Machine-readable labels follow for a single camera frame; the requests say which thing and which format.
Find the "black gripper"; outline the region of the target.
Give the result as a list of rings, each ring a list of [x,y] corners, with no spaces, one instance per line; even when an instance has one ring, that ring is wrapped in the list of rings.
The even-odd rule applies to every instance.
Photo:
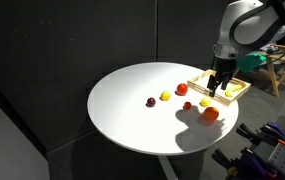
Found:
[[[215,76],[211,75],[207,84],[210,97],[215,96],[215,91],[217,88],[216,79],[223,80],[221,89],[226,90],[227,85],[232,79],[234,71],[236,70],[236,61],[234,59],[222,59],[216,57],[214,59],[214,69],[216,71]]]

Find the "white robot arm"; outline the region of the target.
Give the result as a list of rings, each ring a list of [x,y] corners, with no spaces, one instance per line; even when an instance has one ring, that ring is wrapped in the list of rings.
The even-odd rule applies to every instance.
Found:
[[[258,51],[276,41],[285,26],[285,0],[237,0],[229,4],[224,12],[220,35],[214,45],[216,73],[211,75],[207,88],[215,96],[218,87],[226,89],[238,67],[237,58]]]

